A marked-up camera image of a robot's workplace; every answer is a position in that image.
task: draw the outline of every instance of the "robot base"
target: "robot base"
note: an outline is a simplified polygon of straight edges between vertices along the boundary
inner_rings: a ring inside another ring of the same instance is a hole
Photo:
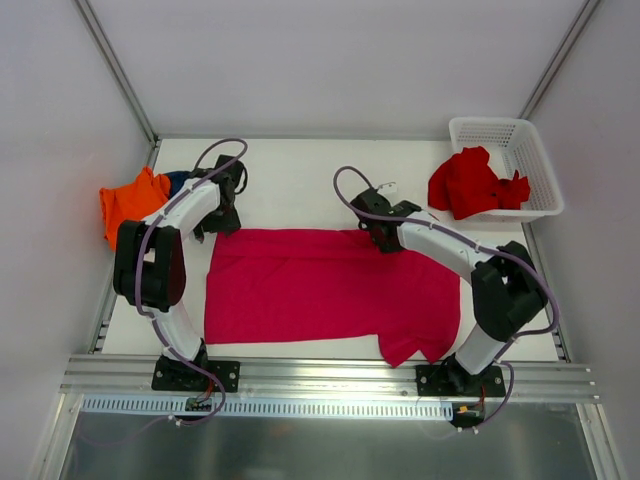
[[[504,398],[506,395],[502,369],[498,366],[493,365],[469,380],[465,388],[456,388],[450,381],[446,365],[416,366],[420,397],[481,397],[482,387],[487,398]]]
[[[240,383],[240,362],[213,361],[207,356],[207,348],[202,342],[194,365],[213,373],[222,383],[227,393],[236,393]],[[151,389],[161,392],[204,392],[209,387],[209,379],[187,367],[179,360],[171,360],[161,355],[153,372]],[[219,391],[214,384],[214,392]]]

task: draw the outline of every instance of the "black mounting plate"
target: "black mounting plate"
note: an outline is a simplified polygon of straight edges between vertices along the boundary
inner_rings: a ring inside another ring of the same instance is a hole
[[[184,366],[184,370],[176,371],[175,365],[168,362],[165,356],[161,356],[156,362],[153,372],[151,389],[161,392],[204,392],[209,386],[209,379],[190,368]],[[204,368],[213,373],[227,393],[236,393],[240,383],[240,362],[208,360]]]
[[[416,385],[419,397],[481,397],[484,386],[485,397],[504,398],[506,391],[504,388],[504,378],[502,369],[497,365],[492,365],[482,376],[482,383],[463,393],[455,390],[454,386],[442,380],[442,375],[446,374],[446,369],[436,365],[416,366]]]

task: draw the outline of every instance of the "glass panel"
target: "glass panel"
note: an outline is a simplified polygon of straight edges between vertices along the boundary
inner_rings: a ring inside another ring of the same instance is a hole
[[[83,414],[62,478],[82,479],[595,479],[576,409],[508,405],[480,433],[408,420],[219,417],[177,429],[153,417]]]

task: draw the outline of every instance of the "plastic basket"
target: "plastic basket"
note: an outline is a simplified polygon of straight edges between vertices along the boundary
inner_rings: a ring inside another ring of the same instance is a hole
[[[526,120],[492,117],[457,117],[449,122],[454,152],[484,147],[489,166],[499,178],[513,178],[516,170],[531,186],[521,210],[488,210],[465,220],[478,222],[531,222],[564,209],[558,181],[536,127]]]

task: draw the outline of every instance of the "pink t-shirt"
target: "pink t-shirt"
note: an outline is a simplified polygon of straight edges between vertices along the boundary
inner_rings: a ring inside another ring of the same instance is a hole
[[[366,232],[240,230],[216,240],[208,344],[377,334],[395,367],[417,351],[440,359],[459,324],[456,274],[418,253],[382,254]]]

